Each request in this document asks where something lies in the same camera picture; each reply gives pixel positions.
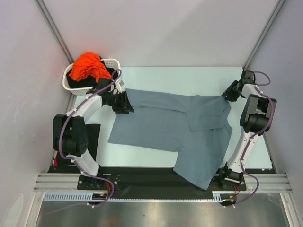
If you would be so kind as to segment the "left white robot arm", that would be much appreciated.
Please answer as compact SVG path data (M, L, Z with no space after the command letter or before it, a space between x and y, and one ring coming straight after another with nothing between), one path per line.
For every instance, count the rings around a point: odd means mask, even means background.
M86 121L100 108L110 106L114 113L133 113L127 92L122 90L120 79L102 79L90 89L85 98L65 114L53 119L53 148L60 156L74 163L80 172L89 176L88 183L94 189L101 188L105 178L100 175L99 164L89 152Z

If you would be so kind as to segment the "grey-blue t-shirt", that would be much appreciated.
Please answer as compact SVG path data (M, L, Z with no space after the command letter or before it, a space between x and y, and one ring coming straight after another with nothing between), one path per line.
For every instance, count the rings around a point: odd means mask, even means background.
M127 94L134 112L116 116L109 143L177 152L174 172L206 190L232 135L229 102L134 89Z

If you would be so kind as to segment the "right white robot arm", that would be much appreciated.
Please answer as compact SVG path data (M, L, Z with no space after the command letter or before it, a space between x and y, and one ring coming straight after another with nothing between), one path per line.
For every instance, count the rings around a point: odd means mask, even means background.
M277 100L261 91L260 87L269 85L271 80L266 73L261 71L259 73L268 79L268 83L257 84L257 72L244 70L240 80L233 81L223 93L223 97L228 101L235 102L240 97L246 99L240 117L239 141L232 156L219 172L217 182L223 190L241 185L246 174L246 163L254 145L272 125Z

